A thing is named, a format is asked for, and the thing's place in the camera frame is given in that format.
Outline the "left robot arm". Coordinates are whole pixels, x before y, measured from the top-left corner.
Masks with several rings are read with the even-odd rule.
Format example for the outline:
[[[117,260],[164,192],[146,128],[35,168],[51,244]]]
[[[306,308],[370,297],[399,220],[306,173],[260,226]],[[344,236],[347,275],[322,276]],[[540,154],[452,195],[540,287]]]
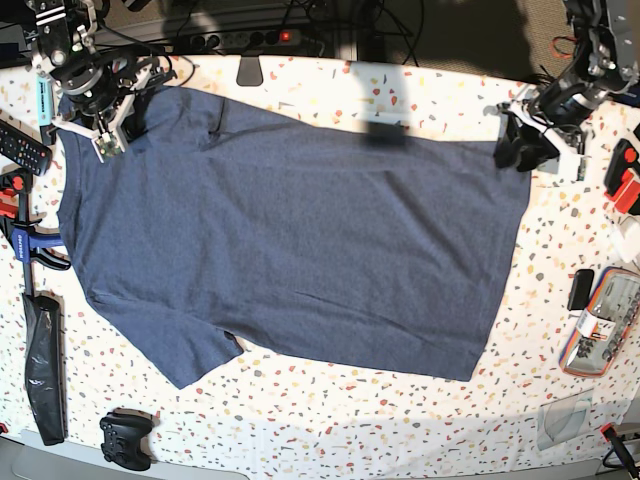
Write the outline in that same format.
[[[542,167],[569,181],[586,170],[588,131],[582,124],[607,98],[639,81],[639,3],[566,1],[574,50],[569,65],[546,85],[528,87],[497,106],[502,133],[499,169]]]

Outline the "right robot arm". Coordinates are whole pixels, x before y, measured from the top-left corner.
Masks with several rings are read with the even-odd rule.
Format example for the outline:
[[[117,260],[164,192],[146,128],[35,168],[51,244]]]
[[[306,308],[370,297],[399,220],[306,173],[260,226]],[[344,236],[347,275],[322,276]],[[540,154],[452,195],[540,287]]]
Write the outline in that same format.
[[[53,139],[68,131],[88,139],[100,161],[124,153],[146,92],[176,77],[160,48],[124,34],[127,43],[99,47],[95,35],[107,30],[109,1],[28,1],[35,13],[32,66],[45,96],[41,133]]]

